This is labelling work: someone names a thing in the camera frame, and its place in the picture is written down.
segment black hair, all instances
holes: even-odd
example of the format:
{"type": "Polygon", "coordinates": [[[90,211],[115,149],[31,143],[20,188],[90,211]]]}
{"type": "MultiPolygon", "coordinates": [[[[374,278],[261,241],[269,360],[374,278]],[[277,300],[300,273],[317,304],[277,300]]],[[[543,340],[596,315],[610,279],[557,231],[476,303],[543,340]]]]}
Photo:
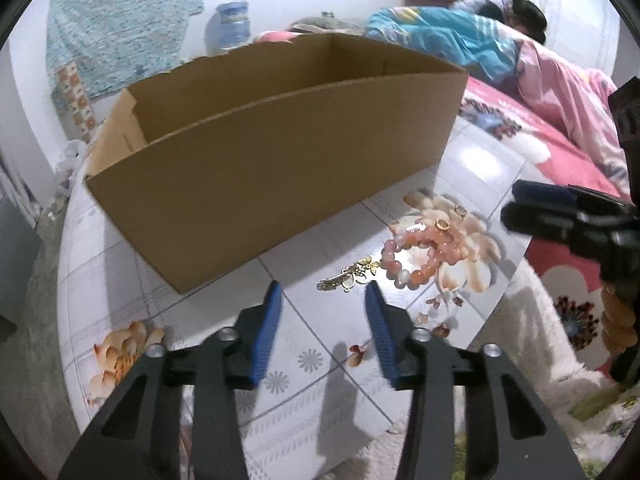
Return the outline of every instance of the black hair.
{"type": "Polygon", "coordinates": [[[500,23],[504,23],[502,9],[493,2],[485,1],[485,3],[476,11],[476,14],[478,16],[484,16],[500,23]]]}
{"type": "Polygon", "coordinates": [[[514,21],[527,29],[527,35],[529,37],[538,43],[544,44],[546,41],[545,31],[548,23],[542,10],[529,0],[511,0],[511,2],[514,21]]]}

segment gold ring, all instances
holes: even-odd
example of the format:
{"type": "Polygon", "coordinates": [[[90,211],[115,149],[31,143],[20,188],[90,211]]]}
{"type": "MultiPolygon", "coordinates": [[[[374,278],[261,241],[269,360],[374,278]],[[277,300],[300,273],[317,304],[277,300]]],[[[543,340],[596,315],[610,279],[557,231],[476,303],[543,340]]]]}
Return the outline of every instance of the gold ring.
{"type": "Polygon", "coordinates": [[[447,222],[446,220],[443,220],[442,218],[438,218],[436,220],[436,227],[440,231],[448,231],[449,230],[449,222],[447,222]]]}

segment plastic water bottle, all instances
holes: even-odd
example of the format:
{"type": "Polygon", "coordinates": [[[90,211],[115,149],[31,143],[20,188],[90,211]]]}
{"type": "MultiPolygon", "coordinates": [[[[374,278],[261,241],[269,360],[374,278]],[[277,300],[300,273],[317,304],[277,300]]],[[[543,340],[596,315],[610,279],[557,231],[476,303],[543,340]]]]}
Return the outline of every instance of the plastic water bottle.
{"type": "Polygon", "coordinates": [[[229,2],[216,7],[220,16],[220,48],[230,49],[249,43],[249,3],[229,2]]]}

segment bead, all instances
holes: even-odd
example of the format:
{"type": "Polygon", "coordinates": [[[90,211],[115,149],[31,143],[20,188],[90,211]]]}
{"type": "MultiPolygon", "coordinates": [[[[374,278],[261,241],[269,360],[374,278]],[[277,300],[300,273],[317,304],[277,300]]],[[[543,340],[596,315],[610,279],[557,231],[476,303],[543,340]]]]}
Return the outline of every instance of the bead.
{"type": "Polygon", "coordinates": [[[396,245],[396,243],[393,240],[387,240],[385,242],[385,245],[384,245],[384,250],[385,251],[389,251],[391,253],[397,253],[398,252],[398,246],[396,245]]]}
{"type": "Polygon", "coordinates": [[[427,256],[429,257],[429,261],[441,262],[443,261],[443,254],[435,247],[429,248],[429,252],[427,252],[427,256]]]}
{"type": "Polygon", "coordinates": [[[388,270],[392,276],[397,276],[398,272],[402,270],[402,264],[396,261],[389,262],[386,264],[386,270],[388,270]]]}
{"type": "Polygon", "coordinates": [[[414,270],[409,279],[414,285],[420,285],[424,281],[424,276],[420,270],[414,270]]]}
{"type": "Polygon", "coordinates": [[[424,237],[425,240],[433,240],[433,234],[436,232],[436,228],[435,227],[427,227],[424,232],[422,233],[422,236],[424,237]]]}
{"type": "Polygon", "coordinates": [[[396,259],[396,254],[393,251],[387,251],[387,250],[383,250],[382,251],[382,257],[380,258],[380,262],[385,262],[386,264],[388,264],[389,262],[392,262],[396,259]]]}
{"type": "Polygon", "coordinates": [[[422,275],[425,281],[430,280],[433,277],[433,275],[436,273],[436,270],[438,270],[439,266],[440,266],[440,263],[438,261],[431,260],[429,261],[428,264],[420,267],[420,271],[422,272],[422,275]]]}
{"type": "Polygon", "coordinates": [[[396,281],[398,282],[398,285],[406,285],[407,283],[409,283],[410,278],[411,274],[409,274],[409,271],[406,269],[402,269],[400,272],[398,272],[396,281]]]}
{"type": "Polygon", "coordinates": [[[422,232],[413,231],[409,235],[409,243],[411,244],[411,247],[417,247],[418,245],[420,245],[421,242],[422,242],[422,232]]]}
{"type": "Polygon", "coordinates": [[[440,231],[438,229],[433,229],[430,235],[431,235],[431,240],[436,242],[438,246],[440,244],[445,244],[453,241],[453,237],[449,233],[440,231]]]}
{"type": "Polygon", "coordinates": [[[400,251],[402,250],[402,247],[406,243],[406,239],[407,239],[407,234],[405,232],[402,232],[401,234],[397,234],[396,236],[394,236],[394,242],[396,243],[396,246],[398,246],[398,249],[400,251]]]}
{"type": "Polygon", "coordinates": [[[451,266],[458,263],[460,261],[460,252],[458,251],[458,248],[451,248],[449,253],[447,253],[445,261],[451,266]]]}

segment pink blanket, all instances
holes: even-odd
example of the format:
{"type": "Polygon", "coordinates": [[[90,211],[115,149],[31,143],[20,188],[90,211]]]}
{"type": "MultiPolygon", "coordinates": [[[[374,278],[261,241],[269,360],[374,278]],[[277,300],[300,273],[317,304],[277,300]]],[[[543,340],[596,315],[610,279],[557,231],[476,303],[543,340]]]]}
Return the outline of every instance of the pink blanket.
{"type": "Polygon", "coordinates": [[[616,91],[611,79],[531,40],[521,42],[518,70],[518,90],[527,107],[564,133],[628,199],[625,154],[607,102],[616,91]]]}

